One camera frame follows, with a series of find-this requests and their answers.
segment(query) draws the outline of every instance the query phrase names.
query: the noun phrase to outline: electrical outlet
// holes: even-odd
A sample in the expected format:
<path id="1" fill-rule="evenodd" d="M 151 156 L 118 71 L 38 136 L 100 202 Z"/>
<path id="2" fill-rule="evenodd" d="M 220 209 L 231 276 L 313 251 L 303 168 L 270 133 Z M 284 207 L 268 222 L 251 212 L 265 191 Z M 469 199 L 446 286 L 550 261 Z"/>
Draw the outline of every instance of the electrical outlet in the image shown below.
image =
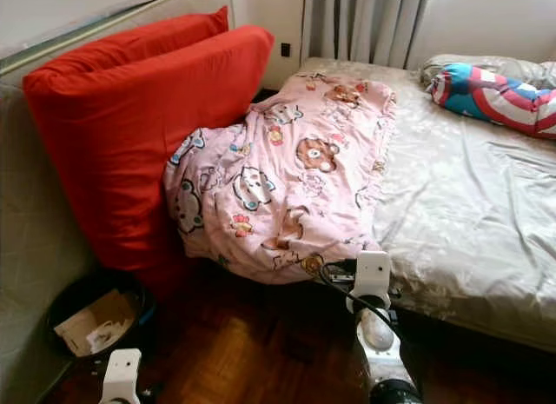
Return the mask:
<path id="1" fill-rule="evenodd" d="M 286 58 L 289 58 L 290 52 L 291 52 L 291 47 L 292 47 L 292 45 L 290 43 L 282 42 L 280 44 L 280 55 L 285 56 Z"/>

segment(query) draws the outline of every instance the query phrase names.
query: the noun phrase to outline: white plastic bracket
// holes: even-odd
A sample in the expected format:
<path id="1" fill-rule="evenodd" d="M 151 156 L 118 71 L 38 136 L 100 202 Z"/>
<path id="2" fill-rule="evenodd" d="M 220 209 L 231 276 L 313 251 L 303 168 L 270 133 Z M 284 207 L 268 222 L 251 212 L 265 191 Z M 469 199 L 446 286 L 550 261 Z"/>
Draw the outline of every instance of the white plastic bracket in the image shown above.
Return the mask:
<path id="1" fill-rule="evenodd" d="M 104 375 L 103 397 L 100 404 L 140 404 L 136 393 L 137 373 L 141 351 L 139 349 L 117 349 L 110 355 Z"/>
<path id="2" fill-rule="evenodd" d="M 386 252 L 362 250 L 357 255 L 354 289 L 350 294 L 355 297 L 375 295 L 384 301 L 384 308 L 390 308 L 388 287 L 390 286 L 391 269 L 390 255 Z M 354 312 L 353 305 L 353 301 L 346 298 L 347 309 L 352 313 Z"/>

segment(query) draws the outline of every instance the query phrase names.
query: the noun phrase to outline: curtain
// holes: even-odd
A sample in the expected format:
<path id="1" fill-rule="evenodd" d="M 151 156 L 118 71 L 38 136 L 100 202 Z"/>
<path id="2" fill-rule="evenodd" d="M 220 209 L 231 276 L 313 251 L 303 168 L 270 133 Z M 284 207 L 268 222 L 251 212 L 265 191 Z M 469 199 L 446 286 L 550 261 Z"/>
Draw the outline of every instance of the curtain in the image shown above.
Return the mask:
<path id="1" fill-rule="evenodd" d="M 301 59 L 405 68 L 427 0 L 305 0 Z"/>

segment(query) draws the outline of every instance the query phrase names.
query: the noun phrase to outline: red white blue pillow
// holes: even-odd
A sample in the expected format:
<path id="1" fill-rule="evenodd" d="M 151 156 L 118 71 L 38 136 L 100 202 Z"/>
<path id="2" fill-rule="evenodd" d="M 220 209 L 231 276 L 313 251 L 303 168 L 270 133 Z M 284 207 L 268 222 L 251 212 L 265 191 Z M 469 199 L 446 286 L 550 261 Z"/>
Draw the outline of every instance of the red white blue pillow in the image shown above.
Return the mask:
<path id="1" fill-rule="evenodd" d="M 435 103 L 455 113 L 530 136 L 556 138 L 556 89 L 536 89 L 473 65 L 452 63 L 434 78 L 430 93 Z"/>

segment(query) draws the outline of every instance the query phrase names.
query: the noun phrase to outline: cardboard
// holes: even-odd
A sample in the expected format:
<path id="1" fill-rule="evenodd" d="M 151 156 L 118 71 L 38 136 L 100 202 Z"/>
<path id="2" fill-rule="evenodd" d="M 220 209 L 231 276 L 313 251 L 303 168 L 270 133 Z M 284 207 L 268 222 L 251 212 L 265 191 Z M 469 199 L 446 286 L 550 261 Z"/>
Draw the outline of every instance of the cardboard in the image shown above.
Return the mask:
<path id="1" fill-rule="evenodd" d="M 96 354 L 113 345 L 137 316 L 131 293 L 113 289 L 54 328 L 75 356 Z"/>

